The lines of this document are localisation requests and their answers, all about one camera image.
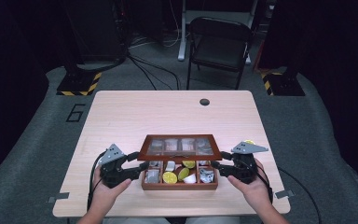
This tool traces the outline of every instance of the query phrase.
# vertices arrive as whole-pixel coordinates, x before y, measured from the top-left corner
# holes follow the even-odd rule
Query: handheld controller
[[[221,176],[228,177],[229,175],[233,175],[245,184],[250,184],[254,181],[255,174],[257,173],[257,165],[253,154],[220,153],[223,159],[234,161],[233,166],[222,165],[218,161],[211,161],[212,167],[219,170]]]
[[[110,189],[119,185],[126,179],[138,179],[139,174],[147,169],[149,162],[143,162],[138,167],[123,169],[121,166],[126,161],[133,161],[138,158],[139,152],[132,152],[125,155],[115,144],[108,148],[100,160],[101,179]]]

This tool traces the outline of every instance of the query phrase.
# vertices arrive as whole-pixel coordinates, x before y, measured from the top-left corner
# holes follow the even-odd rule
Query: yellow and black tape
[[[57,91],[57,95],[76,96],[76,95],[91,95],[97,88],[98,81],[100,80],[102,73],[95,75],[91,85],[87,91]]]
[[[264,82],[264,87],[266,88],[267,94],[268,95],[274,95],[274,92],[272,92],[272,88],[271,85],[269,84],[269,80],[267,79],[267,75],[281,75],[282,73],[262,73],[261,74],[261,78],[263,78],[263,82]]]

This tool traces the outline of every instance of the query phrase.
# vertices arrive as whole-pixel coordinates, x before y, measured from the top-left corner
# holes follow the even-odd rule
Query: small round object
[[[176,184],[176,182],[178,182],[178,177],[173,172],[165,172],[162,175],[162,180],[167,184]]]
[[[190,170],[189,170],[187,167],[183,168],[183,169],[179,172],[178,180],[179,180],[179,181],[183,181],[183,179],[185,179],[185,178],[188,176],[189,173],[190,173]]]
[[[196,167],[195,161],[182,161],[182,164],[188,169],[193,169],[194,167]]]
[[[255,142],[254,142],[254,141],[252,141],[252,140],[245,140],[244,142],[245,142],[245,143],[252,144],[252,145],[255,145]]]

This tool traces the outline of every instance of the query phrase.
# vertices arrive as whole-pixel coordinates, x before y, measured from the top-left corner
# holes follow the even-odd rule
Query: gray object
[[[269,149],[266,147],[261,147],[261,146],[246,143],[246,142],[240,142],[234,148],[231,149],[231,152],[239,153],[239,154],[251,154],[251,153],[255,153],[255,152],[263,152],[263,151],[268,151],[268,150]]]
[[[115,161],[124,156],[126,155],[120,150],[120,148],[118,148],[115,144],[112,144],[112,146],[110,146],[110,148],[108,148],[105,154],[101,157],[100,164],[104,165],[110,161]]]

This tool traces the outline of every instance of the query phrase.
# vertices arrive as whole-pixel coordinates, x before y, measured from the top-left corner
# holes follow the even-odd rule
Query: gray carpet
[[[254,59],[260,44],[255,39]],[[170,48],[147,44],[130,49],[139,56],[179,76],[186,87],[187,60],[177,61],[179,44]],[[89,67],[101,64],[90,64]],[[303,76],[298,80],[305,97],[268,96],[259,74],[248,65],[240,89],[254,95],[271,150],[280,168],[305,186],[319,207],[322,223],[358,223],[358,176],[339,156],[330,119],[318,92]],[[158,79],[176,88],[175,78],[147,67]],[[202,73],[212,73],[202,69]],[[49,196],[60,192],[69,162],[76,147],[94,94],[59,96],[56,88],[65,75],[63,68],[47,73],[49,89],[33,120],[16,146],[0,166],[0,223],[66,223],[52,215]],[[151,77],[158,90],[169,88]],[[192,90],[227,90],[191,82]],[[153,90],[145,75],[130,60],[103,72],[96,91]],[[84,110],[79,122],[65,122],[72,107]],[[317,213],[307,192],[289,175],[281,173],[286,189],[296,196],[289,199],[292,223],[317,223]],[[242,217],[241,223],[260,223],[258,217]]]

